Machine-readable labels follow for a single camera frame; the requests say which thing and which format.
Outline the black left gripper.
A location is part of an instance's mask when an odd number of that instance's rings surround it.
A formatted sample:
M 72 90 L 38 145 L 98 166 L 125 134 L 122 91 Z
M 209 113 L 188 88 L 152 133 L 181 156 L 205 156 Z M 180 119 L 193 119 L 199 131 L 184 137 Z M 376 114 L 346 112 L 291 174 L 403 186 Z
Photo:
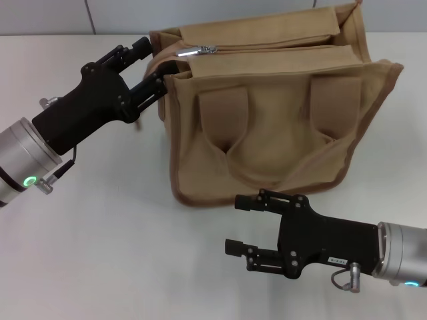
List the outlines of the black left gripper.
M 97 61 L 82 68 L 79 85 L 32 119 L 43 140 L 58 155 L 64 155 L 111 121 L 133 123 L 167 93 L 166 75 L 179 69 L 175 61 L 161 63 L 142 82 L 129 90 L 122 72 L 153 53 L 147 37 L 131 48 L 118 45 Z

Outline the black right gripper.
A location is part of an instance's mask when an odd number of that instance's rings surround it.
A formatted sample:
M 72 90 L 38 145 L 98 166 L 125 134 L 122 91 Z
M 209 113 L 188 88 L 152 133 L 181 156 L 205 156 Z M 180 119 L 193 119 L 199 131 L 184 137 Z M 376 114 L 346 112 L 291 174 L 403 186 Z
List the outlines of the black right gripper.
M 297 279 L 309 264 L 348 268 L 357 263 L 362 273 L 370 275 L 379 262 L 377 225 L 318 214 L 306 197 L 260 189 L 254 196 L 236 195 L 234 207 L 282 215 L 278 237 L 282 256 L 278 251 L 225 240 L 225 254 L 245 257 L 248 271 Z

